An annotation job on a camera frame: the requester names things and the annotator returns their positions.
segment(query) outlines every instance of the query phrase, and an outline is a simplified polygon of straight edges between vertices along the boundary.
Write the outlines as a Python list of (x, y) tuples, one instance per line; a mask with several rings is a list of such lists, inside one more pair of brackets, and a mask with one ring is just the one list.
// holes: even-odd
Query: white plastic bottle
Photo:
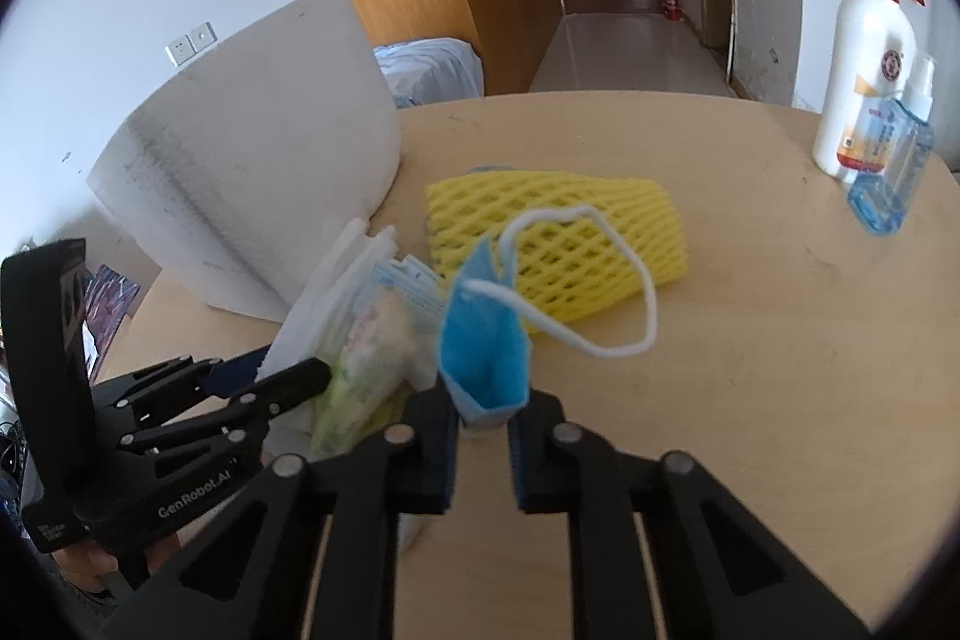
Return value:
[(853, 181), (857, 162), (866, 155), (866, 140), (856, 132), (860, 113), (899, 95), (916, 57), (917, 37), (899, 0), (843, 0), (824, 116), (813, 143), (820, 169)]

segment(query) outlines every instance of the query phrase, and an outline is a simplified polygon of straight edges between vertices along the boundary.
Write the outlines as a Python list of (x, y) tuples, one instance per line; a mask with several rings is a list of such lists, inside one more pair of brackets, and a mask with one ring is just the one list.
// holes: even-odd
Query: white elastic loop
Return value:
[(607, 235), (608, 239), (613, 242), (613, 244), (616, 244), (617, 249), (632, 263), (632, 266), (637, 272), (640, 273), (640, 280), (643, 282), (643, 299), (647, 306), (647, 333), (642, 341), (621, 347), (602, 347), (583, 338), (579, 333), (566, 327), (563, 323), (542, 313), (515, 290), (509, 289), (509, 287), (492, 283), (489, 280), (464, 280), (464, 289), (492, 299), (504, 307), (509, 307), (539, 330), (548, 333), (553, 336), (553, 338), (568, 343), (568, 345), (572, 347), (582, 350), (584, 353), (598, 357), (598, 359), (622, 359), (623, 357), (646, 353), (653, 347), (656, 341), (656, 286), (654, 285), (654, 279), (645, 263), (643, 263), (642, 258), (634, 252), (634, 249), (627, 244), (626, 239), (621, 237), (616, 228), (613, 228), (613, 226), (608, 223), (607, 219), (603, 217), (603, 214), (596, 207), (592, 207), (589, 204), (582, 204), (578, 207), (570, 207), (565, 210), (531, 210), (523, 215), (519, 215), (504, 229), (500, 237), (501, 263), (503, 263), (504, 268), (510, 266), (515, 255), (517, 255), (514, 247), (517, 242), (517, 235), (534, 223), (540, 223), (541, 220), (549, 220), (554, 223), (573, 223), (577, 218), (591, 218), (603, 233)]

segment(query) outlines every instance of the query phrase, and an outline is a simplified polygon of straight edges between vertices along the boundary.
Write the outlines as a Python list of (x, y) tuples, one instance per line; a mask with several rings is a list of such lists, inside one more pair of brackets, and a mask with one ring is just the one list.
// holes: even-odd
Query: spray bottle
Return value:
[(904, 97), (884, 102), (882, 124), (871, 144), (871, 165), (857, 175), (847, 195), (853, 213), (872, 234), (896, 234), (904, 225), (933, 151), (930, 110), (936, 66), (929, 55), (919, 58)]

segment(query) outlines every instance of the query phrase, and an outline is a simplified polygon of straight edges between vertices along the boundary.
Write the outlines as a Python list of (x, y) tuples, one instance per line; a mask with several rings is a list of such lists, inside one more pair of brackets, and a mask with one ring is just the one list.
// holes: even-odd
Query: surgical mask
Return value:
[[(573, 223), (590, 218), (633, 266), (643, 283), (646, 335), (640, 342), (602, 347), (536, 309), (517, 293), (520, 233), (534, 223)], [(541, 209), (523, 213), (500, 237), (501, 271), (493, 263), (490, 237), (478, 242), (450, 292), (440, 330), (440, 376), (467, 429), (493, 429), (506, 423), (530, 399), (531, 344), (521, 318), (547, 335), (598, 359), (636, 356), (656, 341), (656, 287), (640, 256), (595, 207)]]

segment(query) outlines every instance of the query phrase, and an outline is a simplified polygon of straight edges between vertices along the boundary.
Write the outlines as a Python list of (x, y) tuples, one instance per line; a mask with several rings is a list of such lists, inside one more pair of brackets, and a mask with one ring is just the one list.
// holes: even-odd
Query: electrical outlet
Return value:
[(190, 44), (190, 37), (188, 36), (181, 36), (167, 44), (167, 55), (174, 62), (174, 66), (182, 66), (196, 54), (197, 52), (193, 49), (193, 44)]
[(187, 36), (190, 37), (190, 44), (193, 44), (193, 49), (197, 52), (207, 49), (210, 44), (217, 41), (217, 35), (213, 32), (213, 28), (210, 28), (210, 23), (198, 25)]

